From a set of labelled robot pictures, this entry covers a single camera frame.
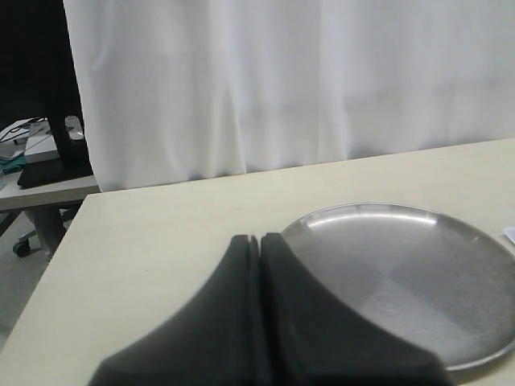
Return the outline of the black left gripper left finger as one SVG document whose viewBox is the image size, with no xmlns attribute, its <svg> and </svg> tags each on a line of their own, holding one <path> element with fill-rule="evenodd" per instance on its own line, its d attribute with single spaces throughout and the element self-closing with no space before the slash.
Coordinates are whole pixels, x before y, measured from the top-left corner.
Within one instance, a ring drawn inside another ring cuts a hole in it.
<svg viewBox="0 0 515 386">
<path fill-rule="evenodd" d="M 199 292 L 164 324 L 105 359 L 91 385 L 267 385 L 259 248 L 235 236 Z"/>
</svg>

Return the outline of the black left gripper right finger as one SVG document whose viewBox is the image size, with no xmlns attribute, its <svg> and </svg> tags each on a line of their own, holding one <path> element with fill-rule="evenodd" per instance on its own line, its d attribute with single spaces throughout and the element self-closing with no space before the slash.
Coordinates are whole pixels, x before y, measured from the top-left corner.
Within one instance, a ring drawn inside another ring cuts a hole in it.
<svg viewBox="0 0 515 386">
<path fill-rule="evenodd" d="M 262 311 L 278 385 L 450 385 L 436 355 L 331 294 L 278 233 L 262 238 Z"/>
</svg>

